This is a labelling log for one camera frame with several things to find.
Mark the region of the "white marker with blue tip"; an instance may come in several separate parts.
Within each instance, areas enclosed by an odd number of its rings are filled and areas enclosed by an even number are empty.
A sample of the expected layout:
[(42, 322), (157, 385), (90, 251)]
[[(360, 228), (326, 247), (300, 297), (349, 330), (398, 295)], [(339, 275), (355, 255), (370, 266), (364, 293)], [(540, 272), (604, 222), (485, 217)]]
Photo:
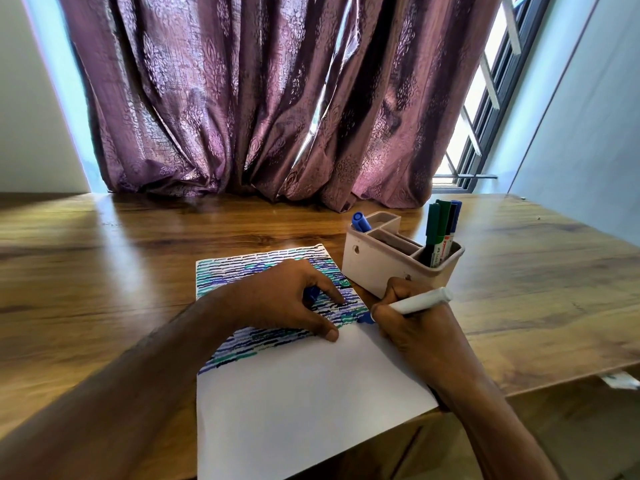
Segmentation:
[(399, 299), (389, 303), (388, 306), (403, 317), (424, 312), (452, 300), (452, 293), (446, 287), (428, 289), (419, 293), (414, 293), (412, 289), (403, 289), (393, 293), (394, 297)]

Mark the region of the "dark window frame with grille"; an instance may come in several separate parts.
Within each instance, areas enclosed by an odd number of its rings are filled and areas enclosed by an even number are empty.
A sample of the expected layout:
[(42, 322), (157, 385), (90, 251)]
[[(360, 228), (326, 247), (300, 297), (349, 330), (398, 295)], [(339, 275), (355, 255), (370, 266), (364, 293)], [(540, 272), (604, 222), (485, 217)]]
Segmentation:
[(551, 0), (501, 0), (433, 193), (471, 193), (487, 172), (494, 142)]

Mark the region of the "person's left forearm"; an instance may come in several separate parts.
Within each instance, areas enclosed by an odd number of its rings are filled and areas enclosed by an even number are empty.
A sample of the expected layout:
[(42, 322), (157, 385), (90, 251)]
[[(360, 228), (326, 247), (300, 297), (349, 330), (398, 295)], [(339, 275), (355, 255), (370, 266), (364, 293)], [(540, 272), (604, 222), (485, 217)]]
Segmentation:
[(185, 308), (0, 440), (0, 480), (126, 480), (234, 331), (230, 286)]

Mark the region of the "person's left hand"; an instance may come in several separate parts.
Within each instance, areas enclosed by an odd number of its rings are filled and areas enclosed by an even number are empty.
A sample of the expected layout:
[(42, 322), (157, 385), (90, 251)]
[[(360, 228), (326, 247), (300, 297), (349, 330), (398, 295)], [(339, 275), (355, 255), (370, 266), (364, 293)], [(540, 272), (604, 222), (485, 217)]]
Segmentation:
[(327, 275), (306, 260), (287, 259), (260, 273), (221, 287), (221, 301), (236, 329), (298, 329), (296, 312), (313, 312), (302, 303), (306, 287), (320, 288), (337, 305), (345, 299)]

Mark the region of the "green capped marker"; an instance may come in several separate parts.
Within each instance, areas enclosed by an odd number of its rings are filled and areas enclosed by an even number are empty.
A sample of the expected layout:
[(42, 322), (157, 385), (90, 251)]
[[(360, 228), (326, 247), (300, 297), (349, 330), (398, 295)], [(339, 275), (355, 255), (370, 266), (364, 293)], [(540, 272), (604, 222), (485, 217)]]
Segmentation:
[(436, 232), (436, 244), (432, 254), (431, 263), (434, 267), (439, 267), (442, 261), (442, 253), (445, 247), (445, 236), (447, 235), (447, 225), (449, 222), (449, 214), (451, 212), (451, 202), (446, 200), (437, 200), (439, 205), (438, 227)]
[(428, 222), (426, 226), (426, 246), (420, 256), (420, 262), (427, 267), (431, 267), (432, 254), (438, 238), (439, 215), (439, 202), (436, 201), (435, 203), (429, 204)]

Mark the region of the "person's right hand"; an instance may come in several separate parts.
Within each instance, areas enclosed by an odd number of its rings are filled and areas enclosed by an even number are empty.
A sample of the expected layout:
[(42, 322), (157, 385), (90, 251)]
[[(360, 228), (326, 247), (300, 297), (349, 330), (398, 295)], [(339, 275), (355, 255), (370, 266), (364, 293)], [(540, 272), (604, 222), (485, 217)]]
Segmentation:
[(426, 311), (429, 316), (421, 323), (390, 340), (411, 370), (430, 388), (430, 379), (486, 375), (450, 306), (441, 304)]

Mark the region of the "person's right forearm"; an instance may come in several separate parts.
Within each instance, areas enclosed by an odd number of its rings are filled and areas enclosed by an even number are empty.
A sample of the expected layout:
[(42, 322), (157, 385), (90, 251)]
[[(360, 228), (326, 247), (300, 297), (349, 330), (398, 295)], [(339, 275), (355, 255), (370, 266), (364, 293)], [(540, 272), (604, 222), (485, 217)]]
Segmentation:
[(463, 425), (484, 480), (561, 480), (489, 377), (445, 376), (429, 385)]

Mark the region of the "purple patterned curtain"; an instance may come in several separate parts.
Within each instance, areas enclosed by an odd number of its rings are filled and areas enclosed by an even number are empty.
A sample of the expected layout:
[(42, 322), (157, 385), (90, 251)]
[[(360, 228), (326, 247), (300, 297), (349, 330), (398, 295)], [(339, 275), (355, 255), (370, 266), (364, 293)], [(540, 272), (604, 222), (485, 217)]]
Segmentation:
[(501, 0), (59, 0), (112, 193), (420, 208)]

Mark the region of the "black capped marker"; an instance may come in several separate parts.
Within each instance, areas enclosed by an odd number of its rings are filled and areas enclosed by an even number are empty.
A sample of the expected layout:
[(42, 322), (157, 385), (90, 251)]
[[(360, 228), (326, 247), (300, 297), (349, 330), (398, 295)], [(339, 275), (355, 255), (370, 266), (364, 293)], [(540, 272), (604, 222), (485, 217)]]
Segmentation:
[(454, 227), (457, 211), (458, 211), (458, 201), (452, 200), (450, 204), (450, 209), (449, 209), (449, 218), (447, 220), (445, 238), (443, 241), (443, 250), (441, 254), (442, 260), (446, 260), (449, 256), (450, 247), (451, 247), (452, 229)]

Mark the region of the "white paper with coloured dashes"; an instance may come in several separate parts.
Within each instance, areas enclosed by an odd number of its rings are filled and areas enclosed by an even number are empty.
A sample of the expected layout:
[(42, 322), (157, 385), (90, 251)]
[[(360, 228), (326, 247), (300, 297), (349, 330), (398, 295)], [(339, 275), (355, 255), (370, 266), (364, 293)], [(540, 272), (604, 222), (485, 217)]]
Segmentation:
[(198, 373), (198, 480), (283, 480), (437, 407), (428, 386), (379, 336), (368, 308), (322, 244), (196, 263), (196, 298), (286, 259), (308, 259), (346, 299), (312, 310), (339, 328), (245, 328)]

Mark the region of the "beige plastic pen holder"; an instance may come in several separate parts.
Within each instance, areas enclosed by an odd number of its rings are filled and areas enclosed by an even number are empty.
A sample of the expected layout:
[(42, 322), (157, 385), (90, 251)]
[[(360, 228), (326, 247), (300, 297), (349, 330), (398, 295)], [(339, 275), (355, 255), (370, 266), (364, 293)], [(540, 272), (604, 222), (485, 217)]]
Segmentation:
[(448, 284), (465, 252), (460, 243), (451, 242), (451, 253), (439, 267), (427, 267), (419, 261), (425, 245), (400, 233), (399, 215), (377, 211), (365, 217), (372, 226), (370, 232), (348, 227), (341, 268), (345, 277), (378, 298), (385, 294), (391, 277), (409, 278), (433, 288)]

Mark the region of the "white paper scrap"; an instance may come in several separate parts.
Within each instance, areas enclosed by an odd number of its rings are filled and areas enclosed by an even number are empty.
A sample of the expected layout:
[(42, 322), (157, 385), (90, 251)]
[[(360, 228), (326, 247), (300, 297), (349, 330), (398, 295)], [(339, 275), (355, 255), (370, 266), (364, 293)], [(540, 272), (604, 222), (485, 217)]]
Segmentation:
[(626, 371), (608, 372), (599, 375), (603, 382), (616, 390), (640, 390), (640, 379)]

